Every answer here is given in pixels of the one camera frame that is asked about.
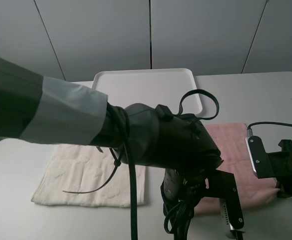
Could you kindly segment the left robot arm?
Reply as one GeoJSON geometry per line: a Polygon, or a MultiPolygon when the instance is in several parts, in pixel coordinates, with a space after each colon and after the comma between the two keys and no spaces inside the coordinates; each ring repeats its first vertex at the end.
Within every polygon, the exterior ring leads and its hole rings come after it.
{"type": "Polygon", "coordinates": [[[198,187],[222,163],[213,139],[194,114],[167,106],[113,106],[106,94],[45,77],[0,58],[0,141],[110,148],[128,165],[131,238],[138,238],[136,166],[166,171],[161,191],[176,220],[200,201],[198,187]]]}

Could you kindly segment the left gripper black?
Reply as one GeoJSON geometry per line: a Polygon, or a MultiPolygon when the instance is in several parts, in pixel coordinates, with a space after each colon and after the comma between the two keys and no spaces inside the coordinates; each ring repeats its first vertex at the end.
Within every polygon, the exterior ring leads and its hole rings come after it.
{"type": "Polygon", "coordinates": [[[194,208],[206,192],[205,180],[211,172],[205,169],[198,175],[179,174],[174,169],[165,169],[161,184],[164,230],[175,240],[186,240],[194,208]]]}

